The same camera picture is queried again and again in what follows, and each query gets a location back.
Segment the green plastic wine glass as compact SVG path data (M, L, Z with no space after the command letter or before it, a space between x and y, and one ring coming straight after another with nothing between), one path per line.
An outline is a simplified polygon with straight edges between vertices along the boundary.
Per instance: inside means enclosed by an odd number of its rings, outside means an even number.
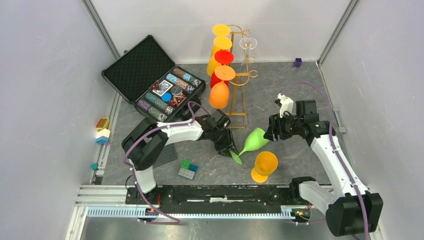
M255 128L246 138L244 141L243 149L240 153L235 153L233 151L230 151L231 157L234 159L234 161L241 165L242 160L240 159L240 156L245 152L254 152L260 150L262 147L264 147L269 140L264 138L264 135L266 132L262 128Z

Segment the orange plastic wine glass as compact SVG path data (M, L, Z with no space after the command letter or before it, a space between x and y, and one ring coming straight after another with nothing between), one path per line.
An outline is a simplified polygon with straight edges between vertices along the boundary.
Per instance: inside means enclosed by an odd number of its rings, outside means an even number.
M228 65L220 65L215 68L211 76L212 88L208 102L215 109L223 109L228 105L230 90L228 82L236 76L235 70Z

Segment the gold wire wine glass rack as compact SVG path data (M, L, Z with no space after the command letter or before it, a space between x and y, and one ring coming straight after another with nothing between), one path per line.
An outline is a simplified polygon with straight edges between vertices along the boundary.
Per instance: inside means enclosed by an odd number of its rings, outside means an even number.
M249 29L242 29L239 25L236 24L226 24L230 27L231 33L227 36L232 41L232 47L228 50L233 54L233 47L235 45L235 35L240 35L241 38L243 37L250 37L251 31ZM243 64L246 68L245 72L236 72L235 78L228 83L233 85L233 91L232 91L232 97L229 107L229 112L227 115L229 116L237 116L237 117L243 117L244 119L244 125L242 126L235 126L235 129L245 129L248 126L248 117L247 117L247 110L246 110L246 97L245 97L245 89L244 86L250 81L251 78L256 78L258 76L257 70L250 70L249 65ZM242 112L234 112L233 108L235 105L235 99L236 99L236 93L237 89L241 89L241 98L242 98Z

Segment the red plastic wine glass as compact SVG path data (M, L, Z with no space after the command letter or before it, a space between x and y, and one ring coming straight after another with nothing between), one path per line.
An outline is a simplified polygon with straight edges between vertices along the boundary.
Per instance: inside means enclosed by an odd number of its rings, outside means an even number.
M220 66L231 64L234 61L234 55L228 51L228 50L219 50L217 51L212 57L212 63L215 62L219 64ZM215 68L218 65L215 65L215 67L211 71L210 75L210 87L212 88L215 84L221 82L222 80L218 78L215 74Z

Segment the clear wine glass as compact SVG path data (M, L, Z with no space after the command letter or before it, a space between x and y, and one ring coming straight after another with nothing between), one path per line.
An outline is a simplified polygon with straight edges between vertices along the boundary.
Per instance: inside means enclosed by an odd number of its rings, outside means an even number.
M242 37L239 41L240 47L243 49L244 59L241 65L249 65L254 63L255 60L251 60L251 58L255 59L255 56L251 56L250 52L257 47L257 40L253 37Z

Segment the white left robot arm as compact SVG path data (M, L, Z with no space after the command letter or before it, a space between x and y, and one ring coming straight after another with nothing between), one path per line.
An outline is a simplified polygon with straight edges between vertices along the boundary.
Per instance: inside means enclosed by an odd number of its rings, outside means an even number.
M230 118L221 110L195 116L186 121L158 122L146 117L124 138L121 147L124 162L130 167L138 189L138 197L145 204L157 198L153 165L164 147L185 141L211 141L219 155L238 154Z

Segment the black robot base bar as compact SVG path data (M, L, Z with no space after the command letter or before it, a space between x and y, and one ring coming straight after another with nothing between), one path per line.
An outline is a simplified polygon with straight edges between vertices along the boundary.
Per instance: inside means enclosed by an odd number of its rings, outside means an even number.
M289 185L160 185L145 198L166 214L277 214L282 206L310 209Z

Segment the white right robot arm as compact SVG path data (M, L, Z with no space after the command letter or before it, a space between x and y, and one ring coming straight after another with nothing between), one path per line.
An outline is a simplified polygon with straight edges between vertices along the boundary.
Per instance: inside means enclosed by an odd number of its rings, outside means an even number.
M350 166L332 122L320 120L315 100L293 101L281 96L274 101L279 112L270 115L264 138L284 141L294 136L304 139L320 160L330 180L332 191L322 187L313 177L291 180L289 199L295 204L308 201L325 216L328 229L335 237L375 232L383 199L362 183Z

